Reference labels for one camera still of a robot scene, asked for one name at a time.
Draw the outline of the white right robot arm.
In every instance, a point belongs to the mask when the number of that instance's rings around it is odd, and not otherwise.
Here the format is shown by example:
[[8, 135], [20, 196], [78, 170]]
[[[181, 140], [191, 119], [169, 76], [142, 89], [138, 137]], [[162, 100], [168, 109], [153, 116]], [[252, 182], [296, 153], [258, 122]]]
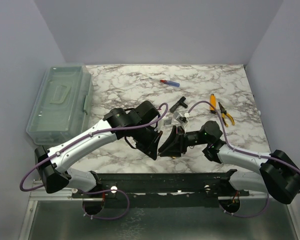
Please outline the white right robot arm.
[[207, 121], [200, 130], [185, 132], [180, 126], [172, 131], [159, 148], [161, 157], [180, 157], [189, 147], [205, 145], [204, 156], [211, 162], [229, 164], [247, 170], [233, 174], [220, 183], [220, 191], [231, 196], [237, 190], [253, 190], [270, 194], [282, 204], [290, 204], [300, 191], [300, 169], [282, 150], [258, 153], [230, 147], [216, 121]]

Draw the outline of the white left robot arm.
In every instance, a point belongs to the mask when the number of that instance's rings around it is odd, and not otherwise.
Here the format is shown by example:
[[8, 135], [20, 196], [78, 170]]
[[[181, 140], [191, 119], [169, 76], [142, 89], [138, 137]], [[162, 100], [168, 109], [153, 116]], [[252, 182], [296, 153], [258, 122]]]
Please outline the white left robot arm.
[[136, 108], [125, 111], [114, 108], [90, 129], [51, 148], [35, 149], [35, 162], [48, 194], [65, 187], [84, 191], [94, 198], [100, 194], [101, 185], [94, 171], [80, 171], [72, 165], [96, 149], [122, 138], [131, 137], [135, 147], [149, 158], [156, 160], [162, 131], [156, 130], [154, 119], [160, 118], [156, 107], [148, 100]]

